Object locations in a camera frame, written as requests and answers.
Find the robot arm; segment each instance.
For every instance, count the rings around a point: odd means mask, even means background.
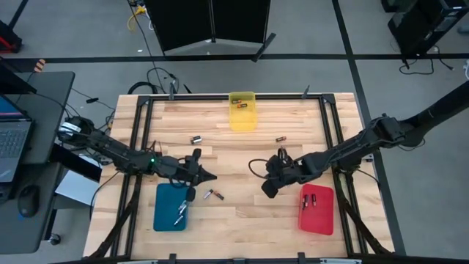
[[[398,121],[384,114],[372,120],[358,135],[325,152],[308,153],[290,163],[282,163],[274,155],[266,164],[268,174],[262,190],[269,198],[274,198],[280,188],[317,179],[332,166],[353,172],[360,165],[362,157],[381,147],[417,147],[432,128],[467,107],[469,81],[409,119]]]
[[[88,147],[99,152],[110,158],[116,170],[120,172],[129,175],[156,173],[159,177],[168,178],[175,187],[194,187],[217,178],[199,165],[200,149],[195,149],[193,154],[186,156],[184,163],[180,164],[177,158],[156,152],[154,145],[146,150],[132,150],[126,144],[95,129],[93,122],[83,117],[65,119],[59,130],[59,140],[75,147]]]

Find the wooden table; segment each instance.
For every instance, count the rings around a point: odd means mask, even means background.
[[[122,95],[117,104],[111,136],[130,143],[137,95]],[[352,93],[337,93],[344,138],[362,129],[360,116]],[[133,240],[132,259],[168,259],[176,253],[178,259],[291,258],[298,252],[306,257],[345,257],[344,236],[341,230],[335,199],[334,232],[317,235],[298,229],[300,185],[282,188],[275,199],[261,190],[263,179],[249,172],[253,158],[269,158],[282,145],[297,158],[306,153],[326,150],[325,134],[319,103],[311,100],[258,100],[258,127],[252,132],[234,132],[229,128],[228,101],[160,101],[152,110],[149,144],[161,143],[164,155],[183,157],[195,148],[190,137],[200,135],[203,142],[200,164],[218,176],[215,181],[199,185],[195,201],[189,208],[188,228],[183,232],[155,232],[156,186],[166,179],[146,176],[143,179],[139,214]],[[140,126],[143,128],[145,111]],[[329,123],[333,135],[331,114]],[[137,146],[141,145],[143,129],[139,129]],[[286,136],[281,144],[275,138]],[[253,164],[263,173],[265,165]],[[372,164],[362,164],[362,170],[374,174]],[[114,168],[103,170],[101,183],[114,174]],[[354,174],[355,190],[361,218],[384,247],[393,250],[388,222],[376,182],[360,172]],[[311,182],[334,188],[330,171]],[[114,225],[122,186],[122,177],[115,177],[97,194],[84,255],[91,254]],[[202,199],[209,189],[225,196]],[[349,220],[354,248],[358,250],[354,224]],[[127,227],[122,229],[119,253],[123,254]]]

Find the teal tray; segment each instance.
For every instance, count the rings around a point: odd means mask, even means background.
[[[186,208],[184,218],[174,226],[179,218],[178,207],[184,202],[188,188],[175,188],[169,183],[158,184],[156,188],[155,217],[153,230],[157,232],[183,231],[188,223],[188,210]]]

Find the laptop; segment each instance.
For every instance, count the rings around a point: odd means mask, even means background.
[[[31,135],[33,120],[0,95],[0,184],[12,183]]]

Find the floor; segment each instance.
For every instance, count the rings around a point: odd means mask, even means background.
[[[1,0],[0,20],[9,21],[20,0]],[[267,54],[346,54],[331,0],[272,0],[269,31],[277,38]],[[397,54],[396,43],[387,29],[391,14],[384,13],[378,0],[339,0],[354,54]],[[30,1],[15,32],[23,38],[24,49],[6,58],[76,58],[148,56],[141,33],[129,32],[130,10],[125,0],[38,0]],[[152,54],[162,55],[158,41],[140,19]],[[459,24],[469,23],[469,17]],[[444,54],[467,53],[469,37],[451,30],[438,46]],[[175,55],[249,54],[255,47],[206,44]],[[434,103],[466,81],[465,59],[447,59],[450,71],[435,60],[430,76],[399,73],[400,60],[356,61],[361,86],[372,117],[382,113],[405,118]],[[157,62],[180,78],[193,92],[355,92],[355,80],[346,59],[261,59]],[[115,105],[120,94],[146,79],[151,62],[50,63],[46,71],[76,73],[74,88]],[[412,65],[412,71],[429,70],[429,61]],[[149,90],[142,88],[141,93]],[[69,104],[96,124],[104,123],[109,110],[99,104],[86,105],[73,93]],[[383,163],[391,196],[408,255],[469,259],[469,210],[466,164],[469,142],[469,111],[445,122],[426,136],[426,144],[411,153],[383,150]],[[83,251],[89,221],[86,208],[62,211],[54,232],[64,238],[59,246],[41,245],[34,254],[0,256],[0,263],[51,263],[77,260]]]

